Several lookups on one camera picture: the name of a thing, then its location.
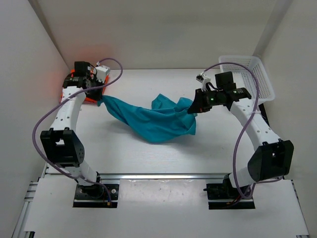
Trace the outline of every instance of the white panel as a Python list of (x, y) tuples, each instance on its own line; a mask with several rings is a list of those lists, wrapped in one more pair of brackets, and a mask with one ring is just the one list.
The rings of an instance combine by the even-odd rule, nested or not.
[[(119, 198), (116, 209), (96, 209), (72, 207), (75, 181), (65, 177), (40, 179), (25, 230), (35, 231), (35, 238), (295, 238), (308, 233), (289, 180), (259, 184), (254, 192), (256, 208), (251, 210), (208, 210), (206, 192), (201, 190), (199, 198), (194, 194), (196, 202), (186, 201), (187, 196), (183, 200), (180, 193), (185, 192), (185, 184), (166, 183), (171, 194), (178, 192), (172, 195), (178, 204), (155, 196), (142, 202)], [(131, 188), (132, 184), (125, 182), (120, 192), (140, 191), (139, 196), (147, 196), (151, 188), (146, 184), (139, 181)]]
[[(135, 106), (151, 108), (162, 93), (174, 102), (194, 99), (201, 69), (126, 70), (121, 79), (105, 90)], [(219, 73), (211, 70), (208, 75)], [(118, 71), (110, 75), (113, 80)], [(183, 135), (162, 144), (150, 144), (126, 124), (100, 107), (83, 105), (76, 134), (85, 147), (85, 160), (99, 173), (230, 173), (235, 142), (242, 129), (226, 107), (214, 107), (196, 117), (196, 135)], [(245, 133), (238, 150), (237, 165), (245, 167), (254, 150)]]
[(310, 231), (317, 236), (317, 1), (295, 0), (263, 58), (276, 98), (267, 103), (272, 128), (295, 146), (294, 179)]
[(69, 67), (116, 57), (125, 68), (202, 68), (252, 55), (275, 0), (39, 0)]
[(0, 237), (8, 238), (44, 166), (33, 126), (57, 104), (68, 69), (26, 0), (1, 1), (0, 32)]

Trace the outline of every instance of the basket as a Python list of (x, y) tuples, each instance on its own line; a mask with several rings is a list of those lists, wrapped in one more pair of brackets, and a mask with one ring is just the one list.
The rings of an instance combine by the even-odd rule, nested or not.
[[(259, 81), (260, 97), (259, 104), (266, 101), (272, 101), (275, 94), (271, 82), (267, 76), (261, 60), (255, 56), (220, 56), (219, 62), (234, 62), (239, 63), (249, 68)], [(250, 73), (237, 65), (222, 64), (220, 65), (221, 72), (231, 71), (233, 73), (234, 82), (237, 87), (245, 87), (255, 99), (257, 91), (256, 85)]]

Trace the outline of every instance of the cloth fold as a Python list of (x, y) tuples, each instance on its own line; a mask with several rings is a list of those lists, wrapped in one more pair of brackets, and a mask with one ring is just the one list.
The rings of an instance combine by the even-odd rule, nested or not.
[(133, 106), (105, 95), (98, 105), (101, 103), (105, 104), (111, 115), (129, 125), (150, 143), (162, 143), (181, 135), (196, 133), (196, 115), (187, 114), (192, 104), (188, 98), (180, 98), (178, 103), (174, 103), (159, 94), (152, 101), (152, 109)]

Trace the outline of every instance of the laundry basket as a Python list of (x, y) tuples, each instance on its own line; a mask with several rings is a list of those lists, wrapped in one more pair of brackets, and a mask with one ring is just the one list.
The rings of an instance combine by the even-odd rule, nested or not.
[[(234, 62), (239, 63), (249, 68), (259, 81), (260, 98), (259, 104), (266, 101), (272, 101), (275, 94), (271, 82), (267, 76), (261, 60), (255, 56), (220, 56), (219, 62)], [(257, 91), (256, 85), (250, 73), (237, 65), (222, 64), (220, 65), (221, 72), (231, 71), (233, 73), (234, 82), (237, 87), (245, 87), (255, 99)]]

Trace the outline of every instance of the teal cloth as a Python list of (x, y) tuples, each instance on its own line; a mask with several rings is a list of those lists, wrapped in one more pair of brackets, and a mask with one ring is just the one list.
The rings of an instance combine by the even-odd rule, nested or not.
[(180, 98), (178, 103), (174, 103), (159, 94), (152, 101), (152, 109), (133, 106), (111, 96), (103, 96), (98, 105), (101, 103), (106, 105), (111, 115), (150, 143), (162, 143), (180, 135), (196, 133), (196, 115), (187, 114), (192, 104), (188, 98)]

